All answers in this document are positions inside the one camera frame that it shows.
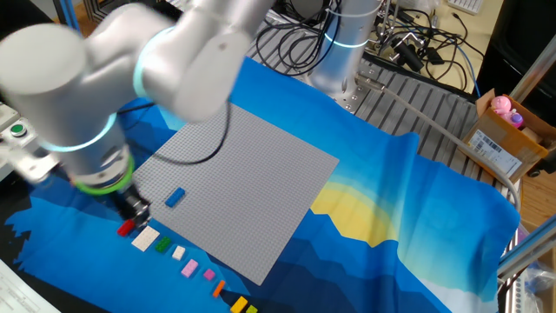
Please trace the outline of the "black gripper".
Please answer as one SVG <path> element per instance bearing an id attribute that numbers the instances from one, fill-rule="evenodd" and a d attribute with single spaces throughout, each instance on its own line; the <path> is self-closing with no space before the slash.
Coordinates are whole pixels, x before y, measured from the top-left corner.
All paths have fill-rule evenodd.
<path id="1" fill-rule="evenodd" d="M 119 216 L 123 221 L 133 220 L 136 227 L 145 227 L 151 219 L 149 202 L 144 202 L 139 195 L 135 185 L 128 185 L 123 189 L 110 194 L 110 200 L 119 210 Z"/>

